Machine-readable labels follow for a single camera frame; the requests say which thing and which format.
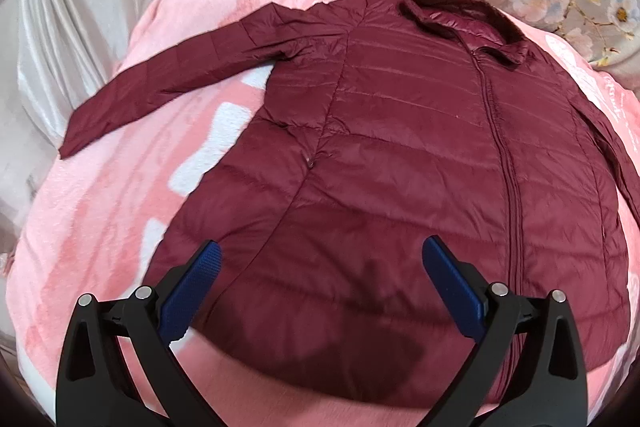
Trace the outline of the maroon quilted down jacket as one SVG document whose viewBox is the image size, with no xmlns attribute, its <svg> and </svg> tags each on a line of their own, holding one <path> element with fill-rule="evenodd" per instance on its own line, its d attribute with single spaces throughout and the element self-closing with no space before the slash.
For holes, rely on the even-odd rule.
<svg viewBox="0 0 640 427">
<path fill-rule="evenodd" d="M 265 5 L 121 72 L 60 154 L 264 63 L 262 107 L 145 275 L 220 245 L 194 329 L 292 385 L 430 407 L 471 347 L 422 268 L 437 235 L 488 280 L 562 289 L 588 369 L 615 355 L 630 329 L 618 207 L 638 210 L 637 170 L 568 72 L 483 1 Z"/>
</svg>

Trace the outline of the silver satin fabric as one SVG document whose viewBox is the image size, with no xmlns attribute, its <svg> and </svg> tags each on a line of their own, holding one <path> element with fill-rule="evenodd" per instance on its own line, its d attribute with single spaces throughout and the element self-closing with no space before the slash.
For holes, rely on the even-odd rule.
<svg viewBox="0 0 640 427">
<path fill-rule="evenodd" d="M 152 0 L 1 0 L 1 250 L 15 248 L 70 114 L 111 79 Z"/>
</svg>

